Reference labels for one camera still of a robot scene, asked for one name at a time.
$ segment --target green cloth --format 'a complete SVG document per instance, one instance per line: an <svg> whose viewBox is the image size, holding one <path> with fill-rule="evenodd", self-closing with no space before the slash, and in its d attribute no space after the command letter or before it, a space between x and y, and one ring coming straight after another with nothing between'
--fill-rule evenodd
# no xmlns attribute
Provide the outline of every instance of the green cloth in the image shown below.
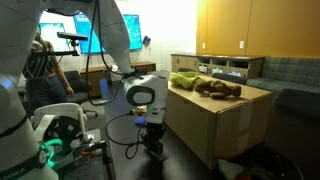
<svg viewBox="0 0 320 180"><path fill-rule="evenodd" d="M185 89L193 88L194 82L200 79L196 72L171 72L169 80L174 85L181 85Z"/></svg>

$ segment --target white wall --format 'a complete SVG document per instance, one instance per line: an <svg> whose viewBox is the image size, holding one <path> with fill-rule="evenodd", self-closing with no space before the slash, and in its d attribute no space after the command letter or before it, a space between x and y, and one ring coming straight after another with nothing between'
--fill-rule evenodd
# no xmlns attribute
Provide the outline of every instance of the white wall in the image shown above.
<svg viewBox="0 0 320 180"><path fill-rule="evenodd" d="M171 54L196 51L197 0L117 0L123 14L139 14L142 38L151 38L149 47L131 52L131 61L151 61L157 70L171 71ZM73 18L44 13L40 22L62 22L65 31L76 33ZM86 55L65 56L60 66L64 71L81 70ZM108 63L112 58L105 55ZM91 56L89 67L104 66L101 57Z"/></svg>

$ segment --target blue screen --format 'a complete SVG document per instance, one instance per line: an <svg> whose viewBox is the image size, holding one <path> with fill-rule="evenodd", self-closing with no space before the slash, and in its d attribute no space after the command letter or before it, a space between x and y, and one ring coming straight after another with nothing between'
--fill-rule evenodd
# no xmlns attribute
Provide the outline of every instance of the blue screen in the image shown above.
<svg viewBox="0 0 320 180"><path fill-rule="evenodd" d="M40 23L41 38L49 41L55 51L69 50L68 40L57 36L57 32L64 32L63 23Z"/></svg>
<svg viewBox="0 0 320 180"><path fill-rule="evenodd" d="M88 47L90 42L91 22L84 14L78 14L73 17L76 26L77 34L82 34L88 37L88 41L79 41L80 49L82 54L88 54ZM130 50L142 49L141 31L139 16L134 14L124 14L123 19L126 23L129 39L130 39ZM100 41L95 34L92 33L91 41L91 53L100 53Z"/></svg>

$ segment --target gray couch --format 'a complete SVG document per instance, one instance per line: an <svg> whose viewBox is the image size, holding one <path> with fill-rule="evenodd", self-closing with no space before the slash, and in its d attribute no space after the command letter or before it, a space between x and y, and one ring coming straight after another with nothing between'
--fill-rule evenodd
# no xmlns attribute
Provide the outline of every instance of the gray couch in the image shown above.
<svg viewBox="0 0 320 180"><path fill-rule="evenodd" d="M320 117L320 59L266 57L246 85L273 92L273 102Z"/></svg>

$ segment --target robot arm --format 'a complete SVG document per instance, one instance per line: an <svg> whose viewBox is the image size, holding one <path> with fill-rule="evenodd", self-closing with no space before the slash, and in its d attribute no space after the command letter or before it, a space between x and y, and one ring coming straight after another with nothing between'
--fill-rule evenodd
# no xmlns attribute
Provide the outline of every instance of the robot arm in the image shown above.
<svg viewBox="0 0 320 180"><path fill-rule="evenodd" d="M39 144L17 92L18 79L30 52L42 12L53 9L62 14L81 11L93 19L94 30L102 46L117 63L120 72L127 74L125 91L132 105L148 105L149 127L162 127L167 97L167 80L157 76L143 79L130 77L134 69L129 58L129 38L122 15L113 0L0 0L0 179L48 179L58 175L44 165L27 170L28 160L38 157ZM150 145L161 136L145 137Z"/></svg>

